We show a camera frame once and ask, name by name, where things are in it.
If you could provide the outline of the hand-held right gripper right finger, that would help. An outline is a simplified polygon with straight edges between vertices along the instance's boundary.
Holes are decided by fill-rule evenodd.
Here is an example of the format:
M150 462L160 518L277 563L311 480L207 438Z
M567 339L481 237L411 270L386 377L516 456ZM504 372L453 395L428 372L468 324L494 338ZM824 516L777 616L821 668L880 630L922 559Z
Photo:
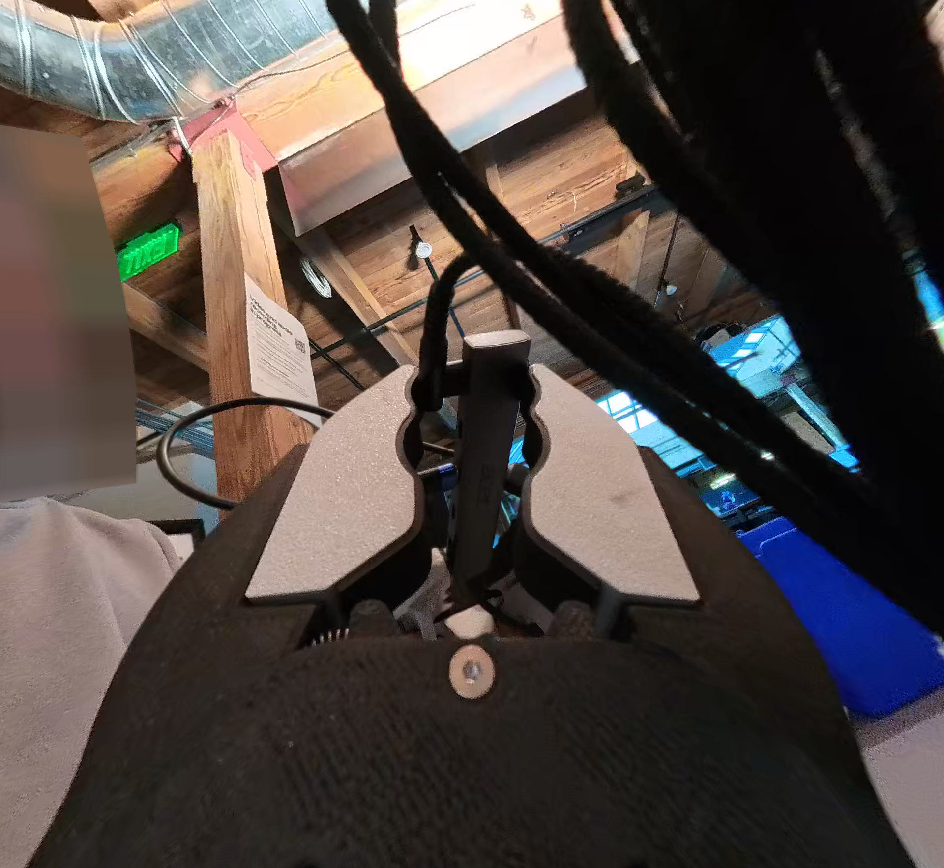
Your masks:
M602 606L692 606L701 597L635 442L596 402L529 366L520 520L538 549Z

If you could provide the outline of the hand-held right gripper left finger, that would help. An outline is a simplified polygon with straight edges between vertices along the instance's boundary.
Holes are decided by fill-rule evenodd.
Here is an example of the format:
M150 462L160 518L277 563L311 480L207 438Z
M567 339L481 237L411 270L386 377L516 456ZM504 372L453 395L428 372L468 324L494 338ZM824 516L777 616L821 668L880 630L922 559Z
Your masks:
M313 437L245 591L253 603L361 599L401 606L431 570L422 457L402 366L335 412Z

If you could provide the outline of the black adapter block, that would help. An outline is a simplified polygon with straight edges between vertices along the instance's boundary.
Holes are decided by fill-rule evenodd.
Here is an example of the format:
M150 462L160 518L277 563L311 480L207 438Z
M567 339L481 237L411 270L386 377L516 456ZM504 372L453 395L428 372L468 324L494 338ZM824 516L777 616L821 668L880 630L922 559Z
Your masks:
M461 362L447 366L458 387L458 444L445 561L460 608L479 602L491 567L530 347L522 330L473 333Z

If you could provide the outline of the blue storage bin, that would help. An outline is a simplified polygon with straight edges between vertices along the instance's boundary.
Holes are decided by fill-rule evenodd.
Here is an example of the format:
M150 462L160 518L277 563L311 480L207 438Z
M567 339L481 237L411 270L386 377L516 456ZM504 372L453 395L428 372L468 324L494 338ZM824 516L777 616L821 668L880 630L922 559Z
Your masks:
M791 521L737 534L817 645L846 709L881 718L942 688L941 638Z

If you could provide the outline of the white paper notice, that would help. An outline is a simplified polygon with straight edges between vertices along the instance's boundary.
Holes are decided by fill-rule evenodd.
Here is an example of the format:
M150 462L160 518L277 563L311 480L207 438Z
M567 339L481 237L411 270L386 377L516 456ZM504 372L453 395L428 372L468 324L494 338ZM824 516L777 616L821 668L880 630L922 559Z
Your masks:
M315 404L311 352L303 325L268 298L247 273L243 280L251 394Z

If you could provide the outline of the green exit sign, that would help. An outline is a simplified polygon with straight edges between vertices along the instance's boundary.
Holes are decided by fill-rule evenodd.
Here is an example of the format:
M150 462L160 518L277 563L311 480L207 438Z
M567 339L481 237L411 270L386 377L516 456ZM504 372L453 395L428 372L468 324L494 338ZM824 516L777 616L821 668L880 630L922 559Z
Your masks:
M116 248L119 276L124 284L177 254L182 228L176 221L141 233Z

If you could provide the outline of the person's grey sweatshirt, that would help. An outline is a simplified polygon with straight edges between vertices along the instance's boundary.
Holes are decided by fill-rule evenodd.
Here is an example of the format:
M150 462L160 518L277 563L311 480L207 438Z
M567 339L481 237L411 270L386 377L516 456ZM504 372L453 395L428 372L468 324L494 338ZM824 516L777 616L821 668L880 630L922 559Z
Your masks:
M129 642L180 565L149 522L45 497L2 504L2 866L30 861Z

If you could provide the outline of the wooden post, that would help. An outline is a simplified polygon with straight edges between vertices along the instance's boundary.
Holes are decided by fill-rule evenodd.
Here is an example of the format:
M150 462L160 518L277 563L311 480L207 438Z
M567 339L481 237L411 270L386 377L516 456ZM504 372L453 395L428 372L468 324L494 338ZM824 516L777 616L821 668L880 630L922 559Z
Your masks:
M231 131L202 134L192 146L213 403L248 398L251 384L245 278L275 304L284 286L267 207L264 173ZM218 493L241 502L277 463L308 443L313 426L289 409L251 405L213 421Z

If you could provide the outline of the rectangular sheet metal duct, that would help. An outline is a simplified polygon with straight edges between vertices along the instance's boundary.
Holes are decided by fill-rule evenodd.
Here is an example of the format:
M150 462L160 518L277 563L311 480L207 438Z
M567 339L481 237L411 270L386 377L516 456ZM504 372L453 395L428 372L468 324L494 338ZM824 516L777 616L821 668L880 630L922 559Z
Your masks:
M398 9L405 82L457 150L584 88L561 0L408 0ZM381 96L342 40L298 72L236 97L276 158L295 231L305 233L407 180Z

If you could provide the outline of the silver ceiling duct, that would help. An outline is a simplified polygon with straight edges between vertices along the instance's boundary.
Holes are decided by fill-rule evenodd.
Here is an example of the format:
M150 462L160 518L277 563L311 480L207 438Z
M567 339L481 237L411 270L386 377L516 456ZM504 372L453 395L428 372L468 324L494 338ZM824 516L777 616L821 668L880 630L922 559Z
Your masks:
M2 88L95 119L182 118L335 32L324 0L158 0L115 21L2 0Z

